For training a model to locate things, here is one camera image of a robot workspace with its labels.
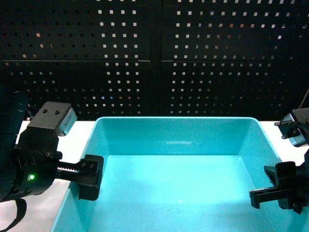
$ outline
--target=teal plastic bin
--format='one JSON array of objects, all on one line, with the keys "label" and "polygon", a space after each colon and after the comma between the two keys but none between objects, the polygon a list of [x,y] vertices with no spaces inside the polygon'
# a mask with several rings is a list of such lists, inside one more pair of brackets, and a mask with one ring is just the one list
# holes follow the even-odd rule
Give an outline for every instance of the teal plastic bin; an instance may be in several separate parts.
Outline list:
[{"label": "teal plastic bin", "polygon": [[251,207],[280,162],[253,118],[103,117],[85,154],[104,157],[100,196],[78,200],[71,183],[53,232],[309,231],[307,207]]}]

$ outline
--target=pegboard panel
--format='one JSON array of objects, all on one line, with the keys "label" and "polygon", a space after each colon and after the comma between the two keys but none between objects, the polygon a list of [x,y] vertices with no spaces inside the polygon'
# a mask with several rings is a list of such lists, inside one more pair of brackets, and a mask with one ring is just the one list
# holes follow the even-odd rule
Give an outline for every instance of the pegboard panel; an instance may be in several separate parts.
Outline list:
[{"label": "pegboard panel", "polygon": [[79,120],[142,116],[151,111],[150,62],[1,62],[0,83],[46,101],[69,102]]},{"label": "pegboard panel", "polygon": [[164,0],[162,60],[304,61],[309,1]]},{"label": "pegboard panel", "polygon": [[162,114],[280,119],[308,86],[308,62],[162,62]]},{"label": "pegboard panel", "polygon": [[3,60],[150,60],[149,0],[2,1]]}]

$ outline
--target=robotic arm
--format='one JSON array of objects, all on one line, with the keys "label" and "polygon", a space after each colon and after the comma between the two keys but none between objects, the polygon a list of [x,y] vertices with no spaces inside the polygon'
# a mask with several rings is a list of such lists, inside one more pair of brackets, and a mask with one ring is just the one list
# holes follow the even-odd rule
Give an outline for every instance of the robotic arm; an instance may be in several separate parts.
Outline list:
[{"label": "robotic arm", "polygon": [[[295,109],[276,122],[282,139],[289,139],[299,147],[309,144],[309,108]],[[264,171],[274,187],[249,192],[251,205],[259,209],[260,203],[278,200],[282,209],[293,209],[300,214],[309,204],[309,150],[305,161],[296,166],[294,162],[277,163],[275,167],[264,166]]]},{"label": "robotic arm", "polygon": [[95,201],[103,157],[85,155],[66,163],[57,151],[58,136],[67,135],[77,119],[72,106],[46,102],[15,144],[27,106],[26,94],[0,85],[0,203],[42,194],[55,178],[77,182],[79,199]]}]

